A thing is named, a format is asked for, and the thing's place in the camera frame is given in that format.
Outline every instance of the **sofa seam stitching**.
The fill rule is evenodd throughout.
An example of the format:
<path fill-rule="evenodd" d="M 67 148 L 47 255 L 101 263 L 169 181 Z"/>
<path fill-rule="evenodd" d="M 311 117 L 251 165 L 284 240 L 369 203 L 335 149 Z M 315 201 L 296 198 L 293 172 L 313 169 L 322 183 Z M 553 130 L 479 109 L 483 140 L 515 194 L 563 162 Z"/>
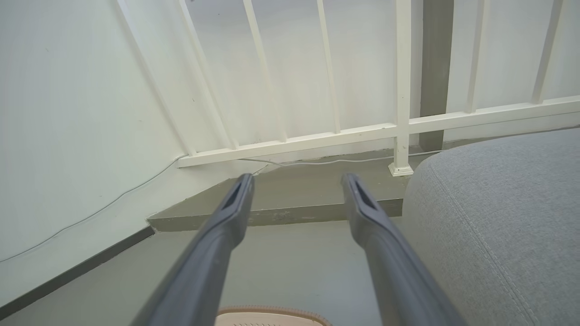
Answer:
<path fill-rule="evenodd" d="M 515 289 L 520 294 L 520 297 L 518 297 L 517 294 L 516 294 L 516 291 L 513 291 L 514 292 L 514 295 L 516 296 L 516 298 L 518 300 L 520 300 L 521 302 L 523 302 L 523 304 L 528 307 L 529 311 L 526 310 L 524 306 L 522 306 L 522 308 L 524 309 L 524 311 L 526 311 L 527 315 L 532 320 L 532 323 L 534 323 L 534 320 L 536 320 L 537 322 L 539 322 L 539 320 L 534 315 L 534 312 L 532 311 L 532 308 L 530 307 L 530 305 L 526 301 L 525 297 L 521 294 L 520 290 L 517 288 L 517 286 L 513 282 L 512 278 L 510 277 L 507 268 L 505 266 L 503 266 L 503 264 L 499 261 L 498 257 L 495 255 L 495 253 L 491 249 L 490 245 L 485 241 L 485 239 L 483 238 L 483 236 L 481 235 L 481 233 L 478 231 L 478 229 L 475 226 L 475 224 L 473 224 L 473 222 L 469 218 L 467 218 L 467 213 L 463 210 L 463 208 L 459 204 L 459 201 L 457 201 L 457 199 L 455 199 L 455 196 L 451 193 L 451 191 L 449 190 L 449 188 L 447 188 L 447 190 L 448 190 L 451 198 L 456 202 L 457 207 L 459 208 L 459 210 L 465 216 L 465 219 L 467 220 L 467 222 L 472 225 L 472 227 L 475 230 L 475 232 L 477 232 L 477 234 L 481 238 L 481 241 L 483 242 L 484 248 L 486 248 L 487 250 L 489 250 L 489 252 L 491 253 L 492 260 L 499 266 L 500 271 L 503 271 L 503 273 L 501 273 L 501 275 L 503 275 L 504 277 L 507 277 L 509 279 L 509 280 L 506 279 L 506 283 L 510 286 L 510 288 L 512 289 L 512 291 L 513 291 L 513 289 Z"/>
<path fill-rule="evenodd" d="M 508 290 L 508 288 L 506 287 L 506 285 L 503 282 L 502 278 L 499 276 L 499 274 L 502 274 L 501 271 L 497 267 L 495 267 L 494 264 L 490 261 L 490 258 L 492 258 L 492 257 L 490 255 L 490 253 L 487 252 L 487 248 L 485 248 L 485 246 L 484 246 L 484 249 L 482 249 L 481 245 L 479 244 L 480 241 L 481 242 L 484 242 L 484 240 L 481 238 L 481 234 L 475 229 L 475 226 L 474 225 L 472 225 L 471 223 L 469 223 L 469 221 L 467 219 L 467 216 L 465 216 L 465 212 L 461 209 L 461 207 L 457 203 L 457 199 L 455 199 L 455 197 L 451 194 L 451 190 L 441 180 L 441 178 L 439 177 L 439 175 L 437 174 L 437 172 L 435 171 L 435 169 L 430 164 L 428 166 L 429 166 L 431 172 L 433 173 L 433 175 L 436 177 L 436 180 L 437 180 L 438 184 L 441 185 L 441 186 L 443 186 L 445 188 L 445 189 L 443 189 L 440 186 L 440 189 L 443 190 L 444 192 L 448 193 L 449 196 L 451 197 L 451 199 L 453 200 L 453 202 L 455 204 L 453 202 L 451 202 L 449 198 L 447 198 L 447 197 L 444 196 L 445 200 L 451 205 L 451 208 L 459 215 L 459 217 L 460 217 L 459 220 L 467 228 L 467 230 L 469 231 L 470 236 L 475 240 L 475 243 L 476 243 L 478 249 L 481 251 L 481 253 L 483 254 L 483 257 L 488 262 L 488 264 L 491 267 L 491 270 L 493 271 L 494 275 L 499 279 L 499 282 L 502 284 L 503 289 L 507 292 L 507 294 L 509 295 L 509 297 L 512 300 L 512 302 L 514 303 L 514 305 L 516 305 L 516 308 L 517 308 L 518 312 L 520 313 L 520 315 L 523 317 L 525 323 L 527 325 L 529 325 L 530 323 L 528 322 L 528 319 L 525 317 L 524 313 L 520 309 L 520 305 L 518 305 L 518 303 L 516 302 L 516 300 L 514 298 L 514 296 L 516 296 L 515 292 L 512 295 L 513 290 L 512 291 L 509 291 Z"/>

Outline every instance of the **beige slipper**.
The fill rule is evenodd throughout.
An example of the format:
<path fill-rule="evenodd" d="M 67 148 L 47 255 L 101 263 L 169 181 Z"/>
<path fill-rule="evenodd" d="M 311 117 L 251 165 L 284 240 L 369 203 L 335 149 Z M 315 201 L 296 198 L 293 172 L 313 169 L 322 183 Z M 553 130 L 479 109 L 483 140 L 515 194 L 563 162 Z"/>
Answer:
<path fill-rule="evenodd" d="M 221 308 L 215 326 L 332 326 L 322 316 L 298 309 L 268 306 Z"/>

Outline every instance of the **white cable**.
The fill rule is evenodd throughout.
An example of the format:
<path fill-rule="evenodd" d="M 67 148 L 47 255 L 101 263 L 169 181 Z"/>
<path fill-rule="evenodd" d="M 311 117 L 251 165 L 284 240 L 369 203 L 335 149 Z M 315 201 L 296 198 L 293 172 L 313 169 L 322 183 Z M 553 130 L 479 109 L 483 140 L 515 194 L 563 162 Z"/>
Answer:
<path fill-rule="evenodd" d="M 151 181 L 151 180 L 155 179 L 155 178 L 156 178 L 158 175 L 162 174 L 162 173 L 163 173 L 163 172 L 165 172 L 167 169 L 169 169 L 169 168 L 170 168 L 170 167 L 171 167 L 171 166 L 172 166 L 172 165 L 173 165 L 175 162 L 177 162 L 177 160 L 179 160 L 180 158 L 182 158 L 182 157 L 185 157 L 185 156 L 187 156 L 187 154 L 184 154 L 184 155 L 181 155 L 180 157 L 177 157 L 175 160 L 173 160 L 173 162 L 171 162 L 171 164 L 169 164 L 169 165 L 168 165 L 168 166 L 167 166 L 165 169 L 163 169 L 161 172 L 159 172 L 158 174 L 156 174 L 156 175 L 154 175 L 153 177 L 149 178 L 147 181 L 143 182 L 142 184 L 140 184 L 140 185 L 138 185 L 138 186 L 136 186 L 136 187 L 133 187 L 133 188 L 131 188 L 131 189 L 127 190 L 126 192 L 122 193 L 122 194 L 121 194 L 119 197 L 117 197 L 117 199 L 115 199 L 114 201 L 111 201 L 110 203 L 108 203 L 108 204 L 107 204 L 105 207 L 101 208 L 100 210 L 98 210 L 98 211 L 96 211 L 96 212 L 92 213 L 91 215 L 89 215 L 89 216 L 87 216 L 87 217 L 83 218 L 82 220 L 80 220 L 80 221 L 78 221 L 78 222 L 75 222 L 75 223 L 73 223 L 73 224 L 71 224 L 71 225 L 69 225 L 69 226 L 67 226 L 67 227 L 64 227 L 64 228 L 60 229 L 60 230 L 59 230 L 57 233 L 54 233 L 52 236 L 48 237 L 48 238 L 47 238 L 46 240 L 44 240 L 43 242 L 40 242 L 39 244 L 36 244 L 36 245 L 34 245 L 34 246 L 30 247 L 29 249 L 26 249 L 25 251 L 23 251 L 23 252 L 21 252 L 21 253 L 17 253 L 17 254 L 15 254 L 15 255 L 12 255 L 12 256 L 10 256 L 10 257 L 8 257 L 8 258 L 5 258 L 5 259 L 2 259 L 2 260 L 0 260 L 0 263 L 2 263 L 2 262 L 5 262 L 5 261 L 7 261 L 8 259 L 12 259 L 12 258 L 14 258 L 14 257 L 20 256 L 20 255 L 22 255 L 23 253 L 26 253 L 26 252 L 28 252 L 28 251 L 31 251 L 32 249 L 34 249 L 34 248 L 36 248 L 36 247 L 38 247 L 38 246 L 40 246 L 40 245 L 44 244 L 45 242 L 49 241 L 50 239 L 54 238 L 55 236 L 58 236 L 58 235 L 59 235 L 59 233 L 61 233 L 62 231 L 64 231 L 64 230 L 67 230 L 67 229 L 69 229 L 69 228 L 71 228 L 71 227 L 73 227 L 73 226 L 75 226 L 75 225 L 77 225 L 77 224 L 79 224 L 79 223 L 81 223 L 81 222 L 84 222 L 84 221 L 86 221 L 86 220 L 90 219 L 91 217 L 93 217 L 93 216 L 97 215 L 98 213 L 102 212 L 102 211 L 103 211 L 105 208 L 107 208 L 107 207 L 111 206 L 113 203 L 115 203 L 116 201 L 118 201 L 119 199 L 121 199 L 121 197 L 123 197 L 124 195 L 126 195 L 126 194 L 130 193 L 131 191 L 133 191 L 133 190 L 135 190 L 135 189 L 137 189 L 137 188 L 139 188 L 139 187 L 142 187 L 142 186 L 144 186 L 144 185 L 145 185 L 146 183 L 148 183 L 149 181 Z"/>
<path fill-rule="evenodd" d="M 409 154 L 409 156 L 419 156 L 419 155 L 427 155 L 427 154 L 435 154 L 435 153 L 439 153 L 442 152 L 443 150 L 437 150 L 437 151 L 426 151 L 426 152 L 422 152 L 422 153 L 414 153 L 414 154 Z M 325 164 L 332 164 L 332 163 L 336 163 L 336 162 L 352 162 L 352 163 L 356 163 L 356 162 L 370 162 L 370 161 L 379 161 L 379 160 L 386 160 L 389 158 L 394 158 L 394 156 L 387 156 L 387 157 L 377 157 L 377 158 L 369 158 L 366 160 L 334 160 L 334 161 L 330 161 L 330 162 L 296 162 L 296 163 L 276 163 L 276 162 L 272 162 L 272 161 L 266 161 L 266 160 L 258 160 L 258 159 L 254 159 L 254 158 L 240 158 L 240 161 L 253 161 L 253 162 L 264 162 L 264 163 L 270 163 L 270 164 L 274 164 L 274 165 L 279 165 L 279 166 L 293 166 L 293 165 L 325 165 Z"/>

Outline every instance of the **concrete step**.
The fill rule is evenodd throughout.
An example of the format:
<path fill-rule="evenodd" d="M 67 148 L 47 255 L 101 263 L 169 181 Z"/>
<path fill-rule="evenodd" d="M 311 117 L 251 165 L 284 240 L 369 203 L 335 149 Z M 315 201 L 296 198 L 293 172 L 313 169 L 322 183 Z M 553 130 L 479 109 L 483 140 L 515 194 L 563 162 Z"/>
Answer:
<path fill-rule="evenodd" d="M 411 147 L 411 153 L 421 148 Z M 325 157 L 308 162 L 366 160 L 388 157 L 393 150 Z M 430 155 L 409 157 L 416 168 Z M 369 162 L 337 162 L 328 165 L 280 167 L 255 177 L 250 226 L 345 220 L 340 179 L 356 173 L 389 216 L 401 216 L 403 196 L 410 176 L 393 177 L 387 166 L 392 159 Z M 217 184 L 147 219 L 157 232 L 198 230 L 227 194 L 235 179 Z"/>

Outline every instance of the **gray fabric upholstery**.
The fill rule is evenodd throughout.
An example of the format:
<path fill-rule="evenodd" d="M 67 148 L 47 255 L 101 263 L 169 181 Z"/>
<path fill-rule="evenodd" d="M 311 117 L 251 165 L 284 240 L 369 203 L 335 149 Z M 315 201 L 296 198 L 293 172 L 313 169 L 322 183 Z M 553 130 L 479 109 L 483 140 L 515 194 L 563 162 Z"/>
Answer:
<path fill-rule="evenodd" d="M 580 323 L 580 129 L 430 157 L 409 181 L 402 220 L 469 324 Z"/>

